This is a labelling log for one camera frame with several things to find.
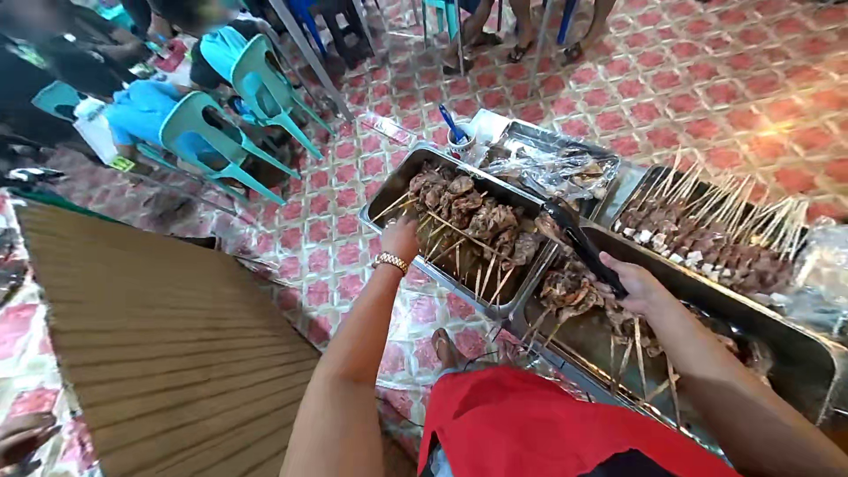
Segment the blue handle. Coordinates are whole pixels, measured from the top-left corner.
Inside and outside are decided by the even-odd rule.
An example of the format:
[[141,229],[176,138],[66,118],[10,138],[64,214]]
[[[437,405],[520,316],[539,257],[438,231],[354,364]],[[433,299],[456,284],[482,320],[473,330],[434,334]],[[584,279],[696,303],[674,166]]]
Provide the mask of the blue handle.
[[466,136],[466,134],[459,127],[456,127],[456,124],[454,124],[454,120],[450,117],[450,113],[448,113],[448,110],[444,107],[444,104],[440,104],[438,106],[438,112],[442,113],[444,122],[448,123],[450,131],[454,133],[454,138],[456,138],[457,144],[459,144],[460,141],[462,141],[463,139],[468,141],[468,137]]

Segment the wristwatch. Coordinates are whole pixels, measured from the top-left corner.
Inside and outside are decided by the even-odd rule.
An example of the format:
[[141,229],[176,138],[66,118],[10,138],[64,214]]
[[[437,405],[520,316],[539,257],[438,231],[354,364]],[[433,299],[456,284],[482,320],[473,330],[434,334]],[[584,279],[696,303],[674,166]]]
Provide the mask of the wristwatch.
[[377,255],[377,258],[374,259],[374,264],[372,265],[374,268],[377,268],[377,265],[381,263],[387,263],[389,265],[394,265],[400,269],[401,272],[406,276],[406,272],[409,271],[410,265],[405,261],[400,260],[398,257],[388,253],[382,252],[380,255]]

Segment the patterned floor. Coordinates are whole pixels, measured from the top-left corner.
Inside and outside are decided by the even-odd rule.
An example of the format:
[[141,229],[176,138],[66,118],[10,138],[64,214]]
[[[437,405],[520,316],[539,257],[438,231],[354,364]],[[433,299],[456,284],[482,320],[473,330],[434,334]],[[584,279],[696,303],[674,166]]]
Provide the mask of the patterned floor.
[[[679,146],[689,158],[703,159],[713,174],[756,174],[762,192],[772,197],[810,194],[811,217],[848,216],[844,5],[619,0],[603,41],[580,64],[563,66],[552,46],[562,10],[556,2],[539,94],[529,90],[530,56],[518,65],[505,61],[515,42],[506,34],[511,28],[501,32],[505,45],[471,52],[477,63],[467,77],[445,77],[437,50],[425,52],[409,6],[383,7],[389,33],[370,10],[377,57],[338,83],[357,116],[370,111],[394,119],[444,146],[447,129],[437,107],[445,102],[460,116],[492,109],[585,137],[642,164],[666,162]],[[586,30],[590,16],[591,3],[581,3],[570,38]],[[439,41],[444,43],[444,34]],[[362,121],[333,125],[336,137],[310,128],[325,157],[299,151],[295,162],[303,179],[282,185],[288,204],[254,198],[242,219],[199,207],[162,230],[144,204],[154,189],[132,187],[119,172],[94,168],[72,154],[56,160],[72,177],[59,192],[137,227],[215,234],[225,251],[269,263],[263,273],[288,284],[274,290],[276,303],[321,346],[346,317],[379,251],[377,236],[360,225],[356,213],[406,154]],[[491,325],[414,269],[395,306],[379,384],[382,396],[416,423],[423,423],[437,366],[429,337],[438,326],[470,356],[493,349],[485,340]],[[404,431],[402,443],[415,448],[417,428],[391,418],[391,411],[384,415],[388,427]]]

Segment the sandal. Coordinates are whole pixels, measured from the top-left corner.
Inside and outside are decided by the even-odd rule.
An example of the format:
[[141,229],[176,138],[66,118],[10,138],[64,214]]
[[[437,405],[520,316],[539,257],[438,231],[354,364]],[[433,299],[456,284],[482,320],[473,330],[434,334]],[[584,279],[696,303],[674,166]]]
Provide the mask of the sandal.
[[506,55],[506,59],[509,60],[510,63],[518,63],[524,58],[524,55],[526,55],[527,52],[530,51],[530,48],[532,48],[535,44],[536,41],[531,40],[526,47],[515,45],[515,47],[512,48],[512,51],[510,51],[510,54]]
[[[463,59],[462,65],[465,66],[465,70],[468,71],[474,67],[474,61],[471,59]],[[445,75],[459,75],[462,71],[460,70],[460,66],[451,66],[445,63],[442,63],[442,73]]]
[[500,39],[500,36],[485,31],[477,36],[477,40],[471,45],[471,47],[496,47],[503,42],[504,41]]
[[562,54],[566,55],[566,65],[570,65],[583,57],[583,47],[580,46],[580,42],[577,42],[562,50]]

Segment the black tongs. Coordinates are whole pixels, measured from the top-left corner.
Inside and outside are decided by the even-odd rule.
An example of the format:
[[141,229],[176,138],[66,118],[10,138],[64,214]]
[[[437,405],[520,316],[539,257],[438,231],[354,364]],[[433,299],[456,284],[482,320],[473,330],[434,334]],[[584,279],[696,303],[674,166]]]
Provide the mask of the black tongs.
[[621,300],[626,297],[628,292],[618,279],[618,273],[615,273],[600,261],[598,247],[589,240],[589,237],[580,228],[580,215],[577,211],[562,202],[561,199],[551,199],[545,202],[542,204],[542,211],[547,212],[562,233],[572,240],[574,251],[577,252],[577,256],[586,264],[589,271],[594,273],[600,281],[610,285],[616,298]]

